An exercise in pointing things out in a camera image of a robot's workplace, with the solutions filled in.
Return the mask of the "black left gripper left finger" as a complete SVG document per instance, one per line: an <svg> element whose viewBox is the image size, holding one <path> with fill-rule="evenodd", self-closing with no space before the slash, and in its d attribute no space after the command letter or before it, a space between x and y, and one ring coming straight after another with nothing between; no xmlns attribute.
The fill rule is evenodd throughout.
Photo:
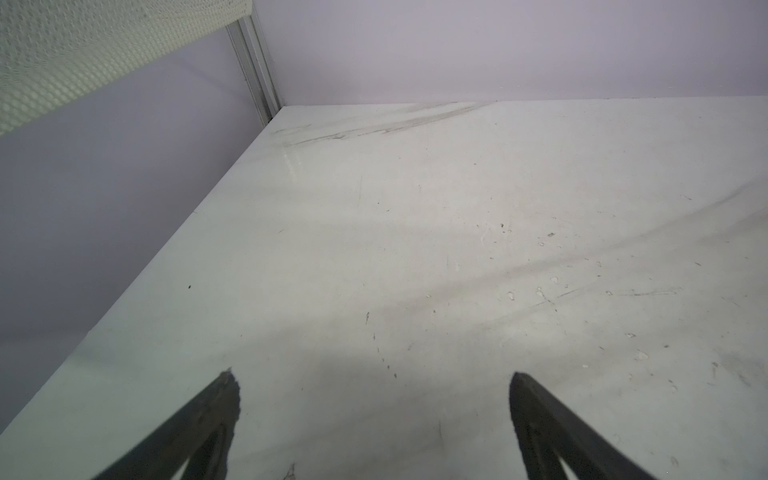
<svg viewBox="0 0 768 480"><path fill-rule="evenodd" d="M225 370L96 477L224 479L239 415L240 387Z"/></svg>

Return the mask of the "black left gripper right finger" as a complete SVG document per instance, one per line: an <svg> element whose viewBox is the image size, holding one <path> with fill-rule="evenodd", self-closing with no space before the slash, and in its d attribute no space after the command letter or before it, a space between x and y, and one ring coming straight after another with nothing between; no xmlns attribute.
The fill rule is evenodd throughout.
<svg viewBox="0 0 768 480"><path fill-rule="evenodd" d="M650 479L652 476L524 372L513 374L509 409L530 479Z"/></svg>

